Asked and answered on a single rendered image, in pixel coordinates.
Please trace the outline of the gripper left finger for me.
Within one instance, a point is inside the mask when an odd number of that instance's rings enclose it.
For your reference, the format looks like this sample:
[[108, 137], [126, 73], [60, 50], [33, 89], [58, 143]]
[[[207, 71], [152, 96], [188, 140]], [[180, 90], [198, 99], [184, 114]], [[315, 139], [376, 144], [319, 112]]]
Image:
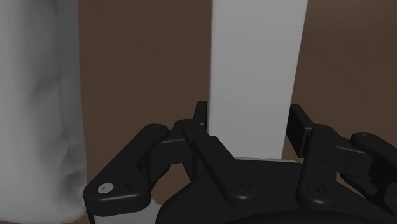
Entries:
[[193, 119], [178, 120], [172, 129], [156, 123], [143, 127], [85, 187], [87, 213], [114, 216], [146, 209], [153, 187], [172, 164], [182, 164], [191, 182], [208, 172], [229, 206], [253, 207], [255, 182], [206, 128], [205, 101], [196, 103]]

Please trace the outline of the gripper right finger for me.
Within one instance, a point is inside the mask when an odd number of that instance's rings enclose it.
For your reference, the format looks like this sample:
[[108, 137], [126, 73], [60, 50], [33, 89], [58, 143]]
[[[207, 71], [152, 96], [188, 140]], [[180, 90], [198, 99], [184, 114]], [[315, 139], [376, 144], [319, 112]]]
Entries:
[[336, 176], [383, 211], [397, 215], [397, 148], [381, 137], [357, 132], [350, 138], [315, 124], [303, 108], [292, 104], [286, 135], [304, 159], [296, 197], [307, 209], [330, 211], [341, 200], [349, 207], [362, 203], [338, 192]]

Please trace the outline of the white long flat board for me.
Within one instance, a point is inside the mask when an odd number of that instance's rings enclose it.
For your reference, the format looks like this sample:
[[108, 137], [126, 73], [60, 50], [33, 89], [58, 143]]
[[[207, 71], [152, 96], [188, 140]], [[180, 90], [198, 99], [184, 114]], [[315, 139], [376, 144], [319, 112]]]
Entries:
[[[143, 127], [172, 129], [193, 119], [196, 103], [205, 101], [206, 131], [233, 157], [279, 160], [307, 4], [111, 0], [106, 8], [116, 25], [100, 107], [116, 123], [112, 136], [132, 129], [116, 155]], [[164, 203], [151, 196], [142, 211], [91, 217], [95, 224], [155, 224]]]

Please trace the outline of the pale grey mottled cloth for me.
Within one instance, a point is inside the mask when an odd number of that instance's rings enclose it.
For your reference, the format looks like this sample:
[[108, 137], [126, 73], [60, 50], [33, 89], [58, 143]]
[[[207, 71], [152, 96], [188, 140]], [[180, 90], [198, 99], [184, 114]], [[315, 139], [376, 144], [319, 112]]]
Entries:
[[0, 221], [84, 212], [78, 0], [0, 0]]

